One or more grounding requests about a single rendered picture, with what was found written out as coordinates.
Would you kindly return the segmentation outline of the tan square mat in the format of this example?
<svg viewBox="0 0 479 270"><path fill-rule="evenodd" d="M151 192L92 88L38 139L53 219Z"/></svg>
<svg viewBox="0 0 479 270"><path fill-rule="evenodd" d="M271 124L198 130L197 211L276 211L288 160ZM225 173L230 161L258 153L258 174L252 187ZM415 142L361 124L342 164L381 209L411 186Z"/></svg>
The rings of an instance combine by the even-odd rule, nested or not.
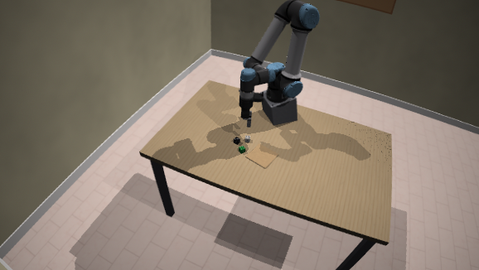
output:
<svg viewBox="0 0 479 270"><path fill-rule="evenodd" d="M246 157L266 169L277 156L276 152L259 144Z"/></svg>

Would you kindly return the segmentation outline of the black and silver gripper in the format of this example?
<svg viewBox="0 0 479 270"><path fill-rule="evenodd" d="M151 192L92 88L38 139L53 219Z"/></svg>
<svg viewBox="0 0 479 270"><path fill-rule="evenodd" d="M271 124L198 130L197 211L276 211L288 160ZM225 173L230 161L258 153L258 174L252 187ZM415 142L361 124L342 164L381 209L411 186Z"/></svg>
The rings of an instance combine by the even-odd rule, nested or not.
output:
<svg viewBox="0 0 479 270"><path fill-rule="evenodd" d="M247 128L251 127L251 115L252 111L249 111L253 107L253 102L263 102L264 92L261 93L245 93L239 89L239 106L241 107L241 118L247 120Z"/></svg>

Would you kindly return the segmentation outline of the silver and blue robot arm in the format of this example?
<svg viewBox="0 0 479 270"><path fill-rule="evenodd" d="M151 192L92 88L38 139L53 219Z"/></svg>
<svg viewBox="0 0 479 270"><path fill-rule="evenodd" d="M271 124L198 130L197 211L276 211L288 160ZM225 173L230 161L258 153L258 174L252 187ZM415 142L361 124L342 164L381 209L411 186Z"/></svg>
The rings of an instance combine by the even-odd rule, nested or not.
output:
<svg viewBox="0 0 479 270"><path fill-rule="evenodd" d="M254 53L243 62L244 69L240 75L240 90L242 92L251 93L254 91L254 86L268 83L269 88L267 89L266 96L269 101L274 103L281 103L301 93L303 84L301 84L302 76L299 72L307 36L319 23L320 18L319 11L314 6L311 6L311 4L299 0L287 0L278 8L274 13L273 21L264 33ZM284 27L290 22L290 27L293 31L286 65L284 66L283 63L277 62L268 65L265 69L262 64L266 56Z"/></svg>

